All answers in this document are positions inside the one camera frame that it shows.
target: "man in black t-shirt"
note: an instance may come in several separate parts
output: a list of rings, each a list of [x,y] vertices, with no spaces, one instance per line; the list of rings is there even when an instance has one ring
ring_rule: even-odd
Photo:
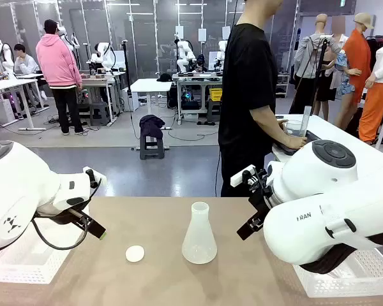
[[[223,101],[218,143],[222,155],[222,196],[250,196],[230,178],[253,164],[264,167],[273,141],[299,149],[306,138],[286,135],[275,118],[278,69],[262,28],[283,0],[246,0],[225,51]]]

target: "transparent cup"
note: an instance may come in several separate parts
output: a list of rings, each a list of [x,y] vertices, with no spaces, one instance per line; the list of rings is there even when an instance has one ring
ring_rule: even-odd
[[[301,121],[289,120],[283,123],[283,130],[290,136],[301,136],[301,126]]]

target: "storage box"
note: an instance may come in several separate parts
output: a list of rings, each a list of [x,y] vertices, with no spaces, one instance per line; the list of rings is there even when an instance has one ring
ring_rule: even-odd
[[[74,224],[59,225],[49,219],[36,222],[43,236],[59,247],[75,244],[83,234]],[[44,244],[30,223],[16,242],[0,251],[0,282],[50,284],[69,253]]]
[[[383,255],[356,251],[331,273],[321,275],[294,266],[310,298],[383,295]]]
[[[15,120],[13,109],[9,99],[0,99],[0,125]]]
[[[137,92],[132,93],[132,104],[129,104],[128,88],[122,90],[122,98],[124,101],[124,112],[134,112],[139,107],[139,96]]]

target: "man's hand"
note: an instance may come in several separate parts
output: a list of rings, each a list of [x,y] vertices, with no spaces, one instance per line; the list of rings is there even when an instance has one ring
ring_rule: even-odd
[[[283,124],[288,122],[287,119],[283,119],[283,120],[278,120],[278,124],[280,125],[280,128],[283,130]]]
[[[370,87],[372,87],[373,86],[373,84],[375,83],[375,81],[376,81],[376,75],[375,75],[375,73],[372,73],[370,76],[369,76],[369,78],[366,80],[366,83],[365,83],[365,87],[366,88],[370,88]]]
[[[306,137],[295,137],[287,135],[287,139],[285,140],[284,145],[290,149],[298,150],[306,145]]]
[[[353,68],[353,69],[348,69],[347,74],[348,75],[355,75],[358,77],[359,75],[362,74],[362,71],[357,69],[357,68]]]

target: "sneaker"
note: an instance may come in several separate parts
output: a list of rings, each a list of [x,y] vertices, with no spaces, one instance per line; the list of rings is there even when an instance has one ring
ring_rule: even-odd
[[[45,101],[48,100],[47,95],[45,94],[44,91],[41,91],[41,98],[43,98]]]

